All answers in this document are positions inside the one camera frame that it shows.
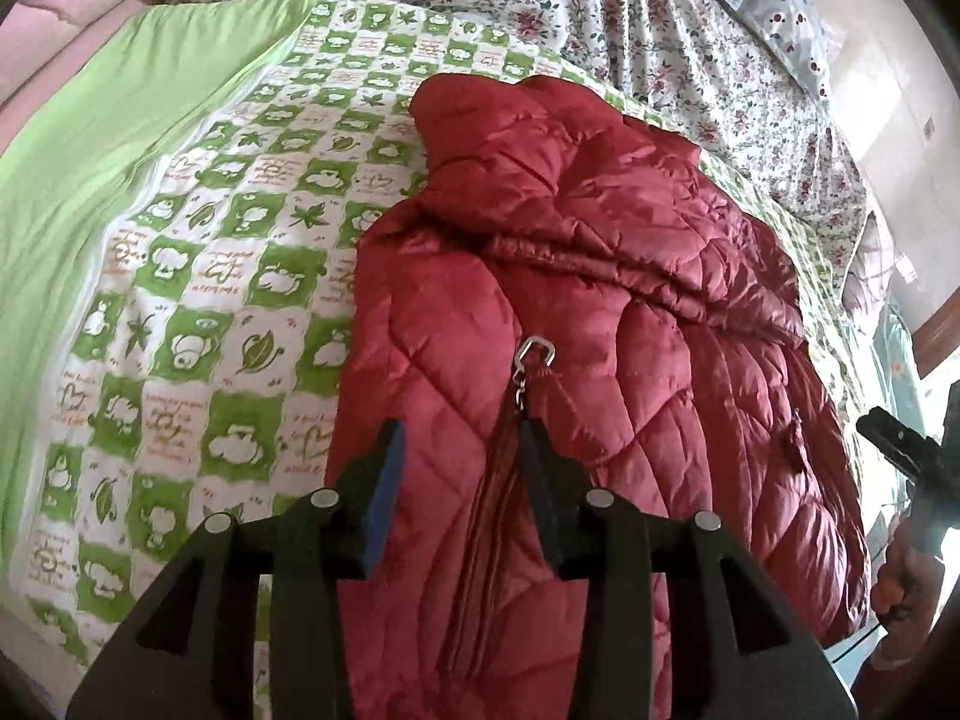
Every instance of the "green and white blanket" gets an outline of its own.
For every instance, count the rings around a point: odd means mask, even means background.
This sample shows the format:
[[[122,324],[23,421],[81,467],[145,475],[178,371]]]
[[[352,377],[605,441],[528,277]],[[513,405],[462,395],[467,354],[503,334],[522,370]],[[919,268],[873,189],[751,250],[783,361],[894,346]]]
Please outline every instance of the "green and white blanket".
[[[495,28],[381,0],[310,5],[285,55],[148,166],[107,225],[16,457],[35,472],[11,582],[80,662],[207,514],[268,517],[320,485],[356,240],[424,182],[407,105],[427,76],[561,76],[671,127]],[[701,167],[796,264],[810,354],[851,429],[866,404],[814,235],[707,151]]]

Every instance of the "white wall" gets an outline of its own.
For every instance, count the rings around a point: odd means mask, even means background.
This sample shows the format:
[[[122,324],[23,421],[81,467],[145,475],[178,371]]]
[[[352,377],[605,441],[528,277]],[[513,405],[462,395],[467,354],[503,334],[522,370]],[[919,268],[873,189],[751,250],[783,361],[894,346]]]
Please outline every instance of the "white wall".
[[[894,285],[915,330],[960,287],[960,98],[902,0],[813,1],[843,37],[833,117],[917,271]]]

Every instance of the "human hand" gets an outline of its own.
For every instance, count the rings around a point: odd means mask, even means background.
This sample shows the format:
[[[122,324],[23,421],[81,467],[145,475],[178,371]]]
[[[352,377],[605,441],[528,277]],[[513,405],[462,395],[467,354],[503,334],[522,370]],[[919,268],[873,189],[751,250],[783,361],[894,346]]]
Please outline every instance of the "human hand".
[[[910,546],[911,520],[896,526],[887,547],[887,562],[877,571],[870,604],[882,616],[898,605],[908,612],[887,626],[882,653],[890,661],[906,661],[923,649],[944,586],[944,564]]]

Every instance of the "red puffer jacket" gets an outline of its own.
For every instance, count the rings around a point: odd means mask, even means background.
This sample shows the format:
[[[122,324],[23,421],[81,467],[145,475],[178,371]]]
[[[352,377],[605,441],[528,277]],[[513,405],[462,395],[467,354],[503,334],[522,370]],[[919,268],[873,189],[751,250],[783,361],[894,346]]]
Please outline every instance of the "red puffer jacket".
[[[848,635],[867,589],[856,488],[773,232],[697,146],[586,88],[435,76],[410,110],[429,182],[360,242],[329,471],[405,422],[384,562],[341,584],[358,717],[566,717],[586,585],[545,565],[518,472],[529,335],[557,348],[528,402],[560,453],[642,511],[717,512],[814,635]],[[664,584],[655,598],[662,718]]]

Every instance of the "bedding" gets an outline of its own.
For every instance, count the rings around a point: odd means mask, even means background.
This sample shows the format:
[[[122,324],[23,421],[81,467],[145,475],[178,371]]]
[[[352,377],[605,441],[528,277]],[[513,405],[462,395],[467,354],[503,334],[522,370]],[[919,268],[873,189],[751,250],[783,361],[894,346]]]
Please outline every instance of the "bedding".
[[[809,0],[723,0],[808,95],[829,109],[829,41]]]
[[[866,338],[872,338],[887,303],[890,279],[896,269],[896,245],[877,201],[871,210],[843,288],[843,307],[851,322]]]
[[[400,1],[486,20],[668,116],[814,230],[839,300],[866,220],[863,181],[829,118],[721,2]]]
[[[850,351],[848,364],[851,366],[851,378],[860,389],[861,402],[866,404],[868,410],[873,406],[882,406],[894,413],[889,398],[889,388],[885,382],[886,375],[877,365],[874,339],[864,336],[844,314],[839,319],[839,327],[846,338],[845,348]],[[857,448],[860,451],[862,469],[858,488],[864,530],[869,531],[875,540],[882,536],[882,533],[877,533],[877,522],[881,523],[880,529],[882,529],[890,524],[893,514],[906,510],[908,504],[906,480],[870,442],[862,440],[859,436],[857,436]],[[880,554],[880,549],[874,545],[870,554],[876,556]],[[875,560],[873,567],[874,570],[877,569]]]
[[[922,385],[913,357],[913,341],[896,300],[891,298],[877,318],[874,351],[886,409],[921,436],[931,436],[939,425],[928,425],[923,418]]]
[[[17,317],[0,378],[19,383],[0,410],[5,560],[18,543],[14,587],[78,659],[206,512],[262,517],[320,483],[354,244],[419,191],[405,106],[436,71],[560,76],[676,128],[491,25],[380,0],[252,0],[137,16],[0,159],[2,266],[29,274],[0,285],[0,316]],[[700,169],[795,263],[859,480],[867,404],[816,234],[712,153]]]

